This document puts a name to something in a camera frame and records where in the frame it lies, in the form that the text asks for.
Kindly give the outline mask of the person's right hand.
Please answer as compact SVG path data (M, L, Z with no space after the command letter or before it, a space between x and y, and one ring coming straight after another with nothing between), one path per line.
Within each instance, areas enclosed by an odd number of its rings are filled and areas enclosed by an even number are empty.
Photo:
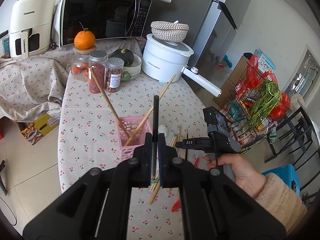
M211 160L209 155L204 159L208 161L208 168L216 165L230 165L235 175L235 183L253 199L257 198L266 184L266 177L257 172L253 166L239 154L223 154L217 160Z

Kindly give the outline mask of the beige fleece sleeve forearm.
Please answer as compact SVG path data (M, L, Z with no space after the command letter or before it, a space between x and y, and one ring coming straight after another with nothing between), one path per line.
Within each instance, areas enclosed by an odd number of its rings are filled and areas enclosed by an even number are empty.
M290 189L276 174L266 175L266 184L255 201L283 224L290 233L307 213L299 195Z

